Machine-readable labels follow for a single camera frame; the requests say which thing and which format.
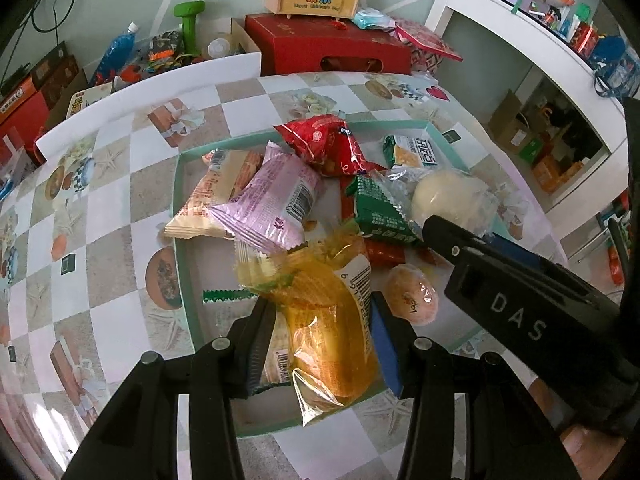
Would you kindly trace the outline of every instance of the checkered tablecloth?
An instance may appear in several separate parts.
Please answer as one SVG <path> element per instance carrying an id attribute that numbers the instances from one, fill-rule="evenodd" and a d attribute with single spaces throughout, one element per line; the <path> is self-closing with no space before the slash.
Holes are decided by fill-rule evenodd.
<path id="1" fill-rule="evenodd" d="M 150 122 L 150 107 L 87 132 L 28 176 L 0 211 L 2 265 L 8 266 L 0 279 L 0 419 L 34 471 L 43 479 L 60 478 L 88 426 L 144 351 L 165 358 L 193 352 L 184 309 L 161 308 L 146 288 L 150 259 L 169 245 L 160 233 L 170 219 L 180 151 L 338 111 L 348 121 L 431 120 L 441 131 L 455 123 L 480 127 L 450 94 L 430 92 L 434 88 L 425 79 L 360 73 L 272 76 L 200 88 L 176 96 L 190 112 L 202 112 L 190 117 L 203 119 L 178 147 Z M 83 187 L 74 171 L 87 157 L 95 166 Z M 484 156 L 476 158 L 481 166 Z M 73 179 L 60 184 L 55 171 L 61 178 L 73 173 Z M 538 249 L 544 244 L 555 246 L 543 237 Z M 12 253 L 15 259 L 8 258 Z M 489 349 L 504 351 L 488 336 L 462 351 Z M 529 371 L 507 357 L 530 382 Z M 56 370 L 54 362 L 64 369 Z M 394 478 L 410 409 L 410 401 L 385 392 L 307 428 L 242 439 L 245 475 Z M 188 480 L 187 398 L 181 398 L 178 416 L 178 468 L 180 480 Z M 457 440 L 458 476 L 464 452 Z"/>

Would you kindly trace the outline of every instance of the storage clutter under desk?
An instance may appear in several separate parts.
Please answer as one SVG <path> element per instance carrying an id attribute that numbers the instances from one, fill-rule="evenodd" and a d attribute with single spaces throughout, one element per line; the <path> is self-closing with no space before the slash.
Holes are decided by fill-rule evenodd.
<path id="1" fill-rule="evenodd" d="M 580 110 L 547 78 L 521 103 L 510 90 L 488 122 L 544 211 L 554 197 L 609 154 Z"/>

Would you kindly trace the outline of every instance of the pink snack package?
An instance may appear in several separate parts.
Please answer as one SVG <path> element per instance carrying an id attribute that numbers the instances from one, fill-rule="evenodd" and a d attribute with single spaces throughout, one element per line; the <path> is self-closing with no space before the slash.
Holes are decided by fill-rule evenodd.
<path id="1" fill-rule="evenodd" d="M 251 182 L 230 202 L 209 212 L 236 239 L 266 254 L 305 241 L 302 222 L 321 191 L 322 180 L 293 153 L 269 142 Z"/>

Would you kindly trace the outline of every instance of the yellow snack package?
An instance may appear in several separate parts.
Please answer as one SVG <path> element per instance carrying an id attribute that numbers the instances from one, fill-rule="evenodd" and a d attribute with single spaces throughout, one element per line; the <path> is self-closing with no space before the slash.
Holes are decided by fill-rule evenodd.
<path id="1" fill-rule="evenodd" d="M 371 266 L 354 222 L 274 258 L 239 258 L 241 285 L 270 298 L 289 327 L 302 424 L 348 406 L 378 376 L 369 331 Z"/>
<path id="2" fill-rule="evenodd" d="M 223 204 L 240 193 L 254 177 L 262 155 L 238 150 L 212 150 L 202 157 L 209 171 L 195 187 L 178 214 L 164 227 L 169 238 L 193 238 L 198 235 L 217 238 L 233 236 L 210 215 L 210 205 Z"/>

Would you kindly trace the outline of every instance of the table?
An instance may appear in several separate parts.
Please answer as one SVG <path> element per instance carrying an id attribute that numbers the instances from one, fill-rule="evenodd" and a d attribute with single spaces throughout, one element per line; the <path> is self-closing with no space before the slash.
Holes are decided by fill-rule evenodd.
<path id="1" fill-rule="evenodd" d="M 472 173 L 499 184 L 509 232 L 524 246 L 566 261 L 511 161 L 433 80 L 303 73 L 204 86 L 173 97 L 186 106 L 180 120 L 188 135 L 178 147 L 148 118 L 158 104 L 144 105 L 92 126 L 2 202 L 0 419 L 43 479 L 61 476 L 142 352 L 153 349 L 165 358 L 193 352 L 175 295 L 171 241 L 161 235 L 170 219 L 177 156 L 184 150 L 328 112 L 341 111 L 350 123 L 430 120 Z M 91 113 L 91 107 L 80 112 Z M 154 272 L 160 264 L 163 283 Z M 162 298 L 152 291 L 159 285 L 169 290 Z M 459 351 L 489 349 L 504 352 L 480 334 Z M 526 383 L 532 380 L 508 352 L 506 359 Z M 385 392 L 309 428 L 241 440 L 245 468 L 254 474 L 247 476 L 262 471 L 271 478 L 388 478 L 389 471 L 398 471 L 409 412 L 410 402 Z M 184 480 L 188 398 L 180 400 L 178 419 Z M 462 464 L 461 443 L 456 453 Z"/>
<path id="2" fill-rule="evenodd" d="M 625 114 L 618 100 L 596 94 L 593 70 L 561 38 L 523 12 L 512 14 L 512 7 L 502 0 L 434 0 L 425 25 L 442 35 L 453 12 L 459 12 L 492 31 L 542 70 L 602 140 L 604 149 L 551 195 L 552 204 L 546 215 L 556 234 L 564 238 L 626 189 Z M 523 85 L 532 91 L 535 86 L 530 83 L 526 79 Z"/>

